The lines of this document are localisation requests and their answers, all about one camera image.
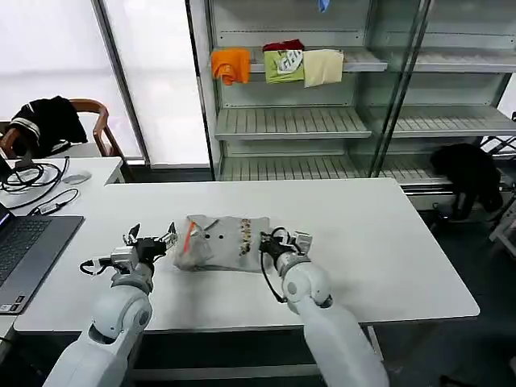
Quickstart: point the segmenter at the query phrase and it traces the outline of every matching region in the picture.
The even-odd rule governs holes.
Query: red cloth
[[[305,46],[301,43],[301,40],[286,40],[280,43],[269,43],[264,46],[264,52],[266,51],[283,51],[283,50],[304,50]]]

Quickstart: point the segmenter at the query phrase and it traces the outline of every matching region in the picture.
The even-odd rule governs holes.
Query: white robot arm
[[[137,239],[139,225],[127,238],[126,247],[110,257],[87,261],[85,269],[108,266],[117,273],[108,294],[94,308],[93,318],[79,339],[67,347],[45,381],[44,387],[116,387],[122,384],[127,359],[148,325],[152,307],[154,261],[177,241],[172,225],[163,237]],[[287,302],[304,323],[306,343],[330,387],[387,387],[389,381],[380,359],[360,329],[355,316],[333,302],[327,273],[307,256],[311,237],[262,234],[262,272],[279,302]],[[282,278],[284,297],[272,288],[265,274],[264,254],[273,258]]]
[[[282,236],[276,237],[278,231]],[[330,387],[387,387],[389,379],[380,358],[361,330],[356,317],[333,302],[327,273],[307,256],[311,236],[283,228],[262,234],[264,253],[273,258],[282,278],[284,297],[268,285],[280,302],[287,302],[304,324],[305,341]]]
[[[152,292],[153,263],[176,242],[172,224],[167,234],[137,239],[139,225],[124,237],[126,247],[111,256],[86,261],[86,269],[98,264],[100,273],[115,268],[109,292],[94,307],[93,317],[79,339],[61,354],[44,387],[116,387],[122,384],[127,359],[152,316],[148,295]]]

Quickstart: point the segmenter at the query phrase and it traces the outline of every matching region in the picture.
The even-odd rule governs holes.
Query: silver laptop
[[[0,204],[0,314],[23,310],[83,220],[14,216]]]

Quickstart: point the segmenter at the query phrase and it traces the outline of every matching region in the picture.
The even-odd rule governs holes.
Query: laptop keyboard
[[[49,223],[49,220],[20,219],[6,235],[2,236],[3,241],[0,243],[0,285],[12,273]]]

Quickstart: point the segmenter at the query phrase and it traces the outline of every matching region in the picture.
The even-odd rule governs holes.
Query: cream towel
[[[344,54],[336,50],[314,50],[303,53],[305,87],[342,81]]]

